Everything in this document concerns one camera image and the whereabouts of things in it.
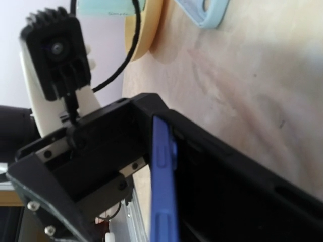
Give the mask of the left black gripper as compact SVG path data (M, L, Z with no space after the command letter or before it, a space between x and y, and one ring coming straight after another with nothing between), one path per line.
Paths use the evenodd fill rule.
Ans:
M101 241L94 220L149 163L151 98L125 98L22 148L7 178L53 241Z

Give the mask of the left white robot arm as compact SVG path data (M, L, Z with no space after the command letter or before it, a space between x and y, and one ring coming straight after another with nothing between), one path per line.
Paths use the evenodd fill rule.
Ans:
M53 241L101 241L95 218L129 196L128 178L149 162L156 94L120 99L44 138L27 109L1 108L2 175Z

